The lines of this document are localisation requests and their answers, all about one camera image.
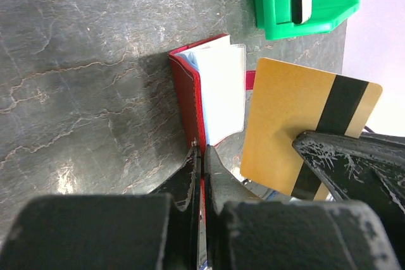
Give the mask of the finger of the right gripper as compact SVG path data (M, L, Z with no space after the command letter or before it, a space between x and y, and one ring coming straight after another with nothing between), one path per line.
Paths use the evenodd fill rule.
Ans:
M404 138L304 132L292 146L336 200L360 200L375 211L404 260Z

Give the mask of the red card holder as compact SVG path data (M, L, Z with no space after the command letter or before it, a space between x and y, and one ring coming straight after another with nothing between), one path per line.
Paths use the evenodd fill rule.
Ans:
M244 129L256 74L246 69L244 44L220 34L172 50L168 59L188 144L205 149Z

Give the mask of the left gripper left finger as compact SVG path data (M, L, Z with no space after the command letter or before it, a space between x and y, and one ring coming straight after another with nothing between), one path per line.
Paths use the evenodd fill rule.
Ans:
M201 152L145 195L47 195L18 214L2 269L197 269Z

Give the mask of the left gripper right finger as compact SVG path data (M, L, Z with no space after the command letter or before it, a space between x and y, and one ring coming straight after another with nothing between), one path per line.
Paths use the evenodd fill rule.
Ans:
M399 269L377 214L365 203L265 201L204 154L208 265L212 269Z

